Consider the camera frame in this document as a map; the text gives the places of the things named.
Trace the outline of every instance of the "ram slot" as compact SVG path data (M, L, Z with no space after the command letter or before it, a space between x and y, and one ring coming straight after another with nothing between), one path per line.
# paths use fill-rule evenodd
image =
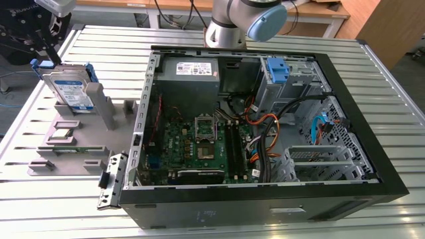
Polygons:
M231 178L235 174L235 161L233 155L233 140L231 140L231 125L226 125L223 128L223 142L226 150L226 164L227 164L227 175Z
M231 125L231 144L233 144L233 160L234 160L234 174L243 176L243 156L241 150L241 138L238 134L238 126Z

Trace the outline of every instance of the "open computer tower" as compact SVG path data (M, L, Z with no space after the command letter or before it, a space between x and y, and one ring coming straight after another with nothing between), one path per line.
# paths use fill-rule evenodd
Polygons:
M408 193L324 54L153 46L117 157L98 207L145 229L331 221Z

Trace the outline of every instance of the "green circuit board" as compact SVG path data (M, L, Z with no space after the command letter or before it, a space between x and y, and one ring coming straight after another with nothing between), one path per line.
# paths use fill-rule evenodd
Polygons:
M225 172L225 180L222 183L249 183L246 164L243 163L243 170L246 171L243 177L229 177L227 174L227 160L225 148L225 123L218 122L215 140L209 142L206 140L195 141L194 123L193 122L169 122L165 126L162 154L154 160L155 164L150 167L150 182L153 185L166 185L167 173L174 170L221 170ZM241 145L243 149L245 137L250 135L250 126L238 125L238 133L241 138ZM207 126L199 126L201 133L209 133Z

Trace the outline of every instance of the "metal slotted table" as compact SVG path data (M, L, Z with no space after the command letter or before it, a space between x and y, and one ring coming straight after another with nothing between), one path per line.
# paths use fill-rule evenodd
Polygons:
M150 45L202 46L201 31L85 26L71 30L59 56L90 62L113 102L138 99ZM410 194L335 222L141 230L123 210L97 211L97 176L26 174L55 115L39 82L0 144L0 228L3 238L425 238L425 117L366 45L354 40L275 37L249 49L328 55Z

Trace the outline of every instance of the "power supply label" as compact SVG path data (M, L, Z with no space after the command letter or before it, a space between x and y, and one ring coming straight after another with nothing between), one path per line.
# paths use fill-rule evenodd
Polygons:
M178 62L175 75L211 76L211 64L203 62Z
M82 82L54 81L55 88L67 105L77 110L91 110L93 103L83 93Z

